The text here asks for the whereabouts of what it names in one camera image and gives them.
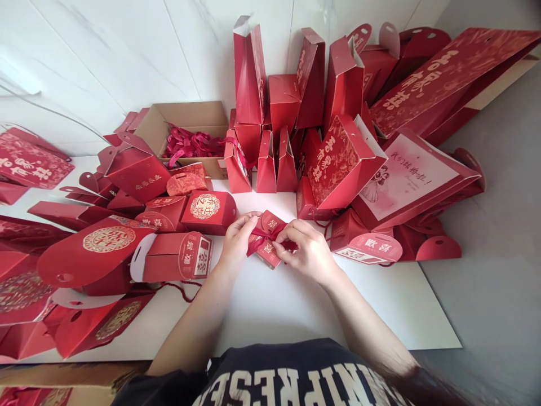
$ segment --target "wedding favor box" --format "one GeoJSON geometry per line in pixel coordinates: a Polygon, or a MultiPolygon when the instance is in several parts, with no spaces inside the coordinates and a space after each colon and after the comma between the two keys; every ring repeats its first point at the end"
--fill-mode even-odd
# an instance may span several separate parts
{"type": "Polygon", "coordinates": [[[187,204],[187,196],[158,197],[149,201],[135,220],[158,227],[158,233],[187,232],[188,228],[180,222],[187,204]]]}
{"type": "Polygon", "coordinates": [[[321,126],[325,102],[325,41],[312,28],[302,28],[301,32],[303,47],[296,72],[301,100],[295,124],[298,129],[321,126]]]}
{"type": "Polygon", "coordinates": [[[250,29],[250,16],[240,16],[233,28],[237,120],[262,124],[267,104],[267,75],[261,28],[250,29]]]}
{"type": "Polygon", "coordinates": [[[193,191],[182,224],[203,234],[225,235],[236,219],[237,204],[229,193],[193,191]]]}
{"type": "Polygon", "coordinates": [[[134,254],[131,277],[146,283],[204,279],[211,256],[212,240],[199,232],[149,235],[134,254]]]}
{"type": "Polygon", "coordinates": [[[38,260],[38,273],[51,286],[77,288],[90,296],[127,293],[131,254],[155,231],[124,217],[107,217],[49,247],[38,260]]]}
{"type": "Polygon", "coordinates": [[[402,256],[402,246],[392,233],[370,232],[352,209],[333,222],[331,251],[368,265],[397,262],[402,256]]]}
{"type": "Polygon", "coordinates": [[[109,216],[118,215],[112,210],[99,206],[79,206],[48,201],[37,202],[28,209],[28,212],[74,231],[81,231],[109,216]]]}
{"type": "Polygon", "coordinates": [[[165,193],[171,177],[147,143],[140,137],[118,134],[119,147],[106,147],[98,153],[97,171],[141,203],[165,193]]]}
{"type": "Polygon", "coordinates": [[[307,174],[318,209],[347,207],[387,161],[365,123],[335,116],[307,174]]]}

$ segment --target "white wall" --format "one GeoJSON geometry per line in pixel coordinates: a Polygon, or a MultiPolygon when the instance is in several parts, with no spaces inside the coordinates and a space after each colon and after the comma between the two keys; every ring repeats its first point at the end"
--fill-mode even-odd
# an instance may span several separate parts
{"type": "MultiPolygon", "coordinates": [[[[30,100],[105,135],[128,111],[154,102],[222,100],[232,108],[232,28],[242,14],[261,23],[267,73],[294,73],[302,27],[314,28],[328,46],[370,23],[374,40],[386,20],[399,30],[433,25],[448,2],[0,0],[0,57],[40,84],[30,100]]],[[[2,122],[23,125],[72,155],[105,146],[87,129],[12,96],[0,96],[2,122]]]]}
{"type": "MultiPolygon", "coordinates": [[[[541,29],[538,0],[452,0],[437,23],[541,29]]],[[[419,354],[483,396],[541,404],[541,64],[507,89],[444,147],[464,147],[487,191],[443,216],[464,258],[422,268],[464,350],[419,354]]]]}

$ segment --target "red gift box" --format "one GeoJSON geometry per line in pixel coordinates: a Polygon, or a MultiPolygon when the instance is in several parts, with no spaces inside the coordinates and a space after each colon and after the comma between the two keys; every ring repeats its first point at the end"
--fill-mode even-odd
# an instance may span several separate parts
{"type": "Polygon", "coordinates": [[[158,197],[149,201],[145,212],[135,220],[158,227],[158,233],[187,232],[180,222],[187,203],[187,196],[158,197]]]}
{"type": "Polygon", "coordinates": [[[300,95],[296,75],[269,76],[270,121],[275,133],[287,128],[293,131],[299,114],[300,95]]]}
{"type": "Polygon", "coordinates": [[[144,203],[135,200],[122,190],[118,191],[117,195],[107,205],[107,208],[129,218],[135,218],[138,214],[145,211],[144,203]]]}
{"type": "Polygon", "coordinates": [[[387,163],[352,202],[371,230],[403,224],[481,176],[415,134],[400,134],[385,153],[387,163]]]}
{"type": "Polygon", "coordinates": [[[54,189],[74,168],[16,135],[0,134],[0,175],[23,186],[54,189]]]}
{"type": "Polygon", "coordinates": [[[276,190],[278,192],[295,192],[299,181],[295,170],[295,160],[291,151],[287,128],[280,131],[280,154],[278,155],[278,177],[276,190]]]}
{"type": "Polygon", "coordinates": [[[116,303],[71,310],[56,331],[56,349],[63,359],[109,344],[150,302],[154,292],[128,293],[116,303]]]}
{"type": "Polygon", "coordinates": [[[332,219],[336,212],[340,209],[324,209],[316,208],[316,201],[312,194],[310,182],[306,176],[300,178],[299,188],[296,195],[297,201],[297,218],[304,220],[326,221],[332,219]]]}
{"type": "Polygon", "coordinates": [[[397,262],[402,255],[402,246],[391,232],[370,232],[357,214],[348,209],[332,223],[331,251],[370,265],[397,262]]]}
{"type": "Polygon", "coordinates": [[[354,39],[354,46],[365,66],[363,86],[364,101],[372,105],[378,93],[393,71],[400,55],[400,38],[396,27],[391,23],[383,23],[379,30],[379,44],[366,45],[364,41],[367,24],[355,29],[348,37],[354,39]]]}
{"type": "Polygon", "coordinates": [[[155,231],[124,217],[107,217],[48,248],[38,261],[39,275],[52,286],[79,288],[90,296],[126,293],[131,254],[155,231]]]}
{"type": "Polygon", "coordinates": [[[346,37],[342,37],[329,48],[324,134],[327,134],[337,114],[355,117],[361,113],[365,67],[359,52],[369,40],[371,30],[369,24],[362,25],[357,28],[349,43],[346,37]]]}
{"type": "Polygon", "coordinates": [[[276,167],[272,131],[264,130],[261,135],[258,159],[257,193],[276,193],[276,167]]]}
{"type": "Polygon", "coordinates": [[[141,203],[165,193],[171,177],[142,138],[121,133],[120,147],[100,151],[97,171],[141,203]]]}
{"type": "Polygon", "coordinates": [[[79,206],[65,203],[40,201],[28,209],[28,213],[80,231],[98,221],[118,213],[99,206],[79,206]]]}
{"type": "Polygon", "coordinates": [[[231,193],[251,192],[252,167],[255,162],[249,164],[246,161],[234,130],[227,131],[226,140],[224,157],[231,193]]]}
{"type": "Polygon", "coordinates": [[[303,48],[296,73],[301,99],[295,124],[298,129],[323,124],[325,100],[325,41],[312,28],[302,28],[301,32],[304,36],[303,48]]]}
{"type": "Polygon", "coordinates": [[[211,256],[212,240],[196,231],[149,236],[131,262],[131,277],[146,283],[204,279],[211,256]]]}
{"type": "Polygon", "coordinates": [[[335,116],[308,169],[318,209],[348,206],[387,161],[365,123],[371,124],[364,114],[355,122],[349,116],[335,116]]]}
{"type": "Polygon", "coordinates": [[[237,121],[237,110],[231,109],[229,129],[235,130],[238,142],[246,154],[248,162],[258,159],[259,144],[261,143],[261,124],[242,124],[237,121]]]}
{"type": "MultiPolygon", "coordinates": [[[[285,222],[280,220],[280,218],[276,217],[270,211],[265,210],[265,212],[258,218],[256,228],[262,230],[268,235],[272,235],[273,231],[276,230],[276,228],[281,224],[285,224],[285,222]]],[[[279,257],[276,255],[276,249],[271,244],[271,239],[260,235],[251,234],[250,238],[248,238],[248,245],[251,245],[260,239],[264,239],[264,241],[257,248],[255,253],[271,269],[275,269],[278,265],[280,265],[280,262],[282,262],[282,260],[279,259],[279,257]]]]}
{"type": "Polygon", "coordinates": [[[12,205],[26,193],[28,187],[0,181],[0,205],[12,205]]]}
{"type": "Polygon", "coordinates": [[[381,89],[378,100],[451,42],[451,37],[445,31],[429,27],[402,31],[399,37],[400,58],[381,89]]]}
{"type": "Polygon", "coordinates": [[[182,224],[203,234],[225,235],[236,219],[237,204],[229,193],[193,191],[182,224]]]}
{"type": "Polygon", "coordinates": [[[267,109],[267,75],[261,29],[250,31],[250,16],[240,16],[233,29],[237,120],[262,124],[267,109]]]}
{"type": "MultiPolygon", "coordinates": [[[[535,31],[466,29],[373,105],[386,145],[403,129],[427,138],[540,41],[541,32],[535,31]]],[[[431,141],[439,144],[441,138],[431,141]]]]}
{"type": "Polygon", "coordinates": [[[393,230],[395,238],[403,248],[403,255],[399,262],[462,257],[460,245],[445,235],[443,226],[438,219],[423,226],[402,224],[393,230]]]}

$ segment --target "white table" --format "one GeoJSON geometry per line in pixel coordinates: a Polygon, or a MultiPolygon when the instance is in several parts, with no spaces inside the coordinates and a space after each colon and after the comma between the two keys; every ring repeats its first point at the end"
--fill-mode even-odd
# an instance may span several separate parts
{"type": "MultiPolygon", "coordinates": [[[[97,157],[76,157],[73,163],[76,169],[59,187],[78,186],[80,173],[95,171],[97,157]]],[[[213,184],[217,191],[229,191],[227,181],[215,180],[213,184]]],[[[46,222],[26,211],[39,200],[71,202],[64,199],[65,195],[57,189],[31,189],[17,204],[0,206],[0,214],[46,222]]],[[[287,222],[296,217],[294,193],[272,195],[252,192],[236,194],[234,198],[239,213],[270,210],[287,222]]],[[[221,253],[223,237],[211,238],[214,241],[211,265],[214,266],[221,253]]],[[[384,268],[362,265],[339,256],[335,259],[409,350],[462,347],[417,263],[400,263],[384,268]]],[[[192,295],[196,292],[189,285],[186,291],[192,295]]],[[[176,289],[163,288],[111,344],[83,352],[68,361],[153,359],[187,307],[176,289]]],[[[248,258],[234,288],[216,355],[230,347],[297,342],[317,337],[331,337],[345,344],[325,292],[290,266],[280,264],[271,270],[256,255],[248,258]]],[[[23,363],[61,361],[56,350],[51,350],[23,363]]]]}

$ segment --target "red ribbon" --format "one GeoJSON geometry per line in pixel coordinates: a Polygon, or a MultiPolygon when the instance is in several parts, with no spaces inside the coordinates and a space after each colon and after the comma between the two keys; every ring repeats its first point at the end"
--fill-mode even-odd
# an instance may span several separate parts
{"type": "MultiPolygon", "coordinates": [[[[253,235],[261,236],[263,238],[256,239],[250,243],[248,243],[248,252],[246,253],[246,256],[249,257],[251,254],[256,252],[263,244],[265,244],[266,240],[276,241],[276,238],[278,237],[278,234],[286,228],[286,223],[282,223],[276,226],[276,228],[271,231],[270,233],[266,233],[261,228],[256,227],[252,231],[253,235]]],[[[295,251],[299,249],[296,243],[293,241],[284,241],[282,242],[282,246],[288,250],[288,251],[295,251]]]]}

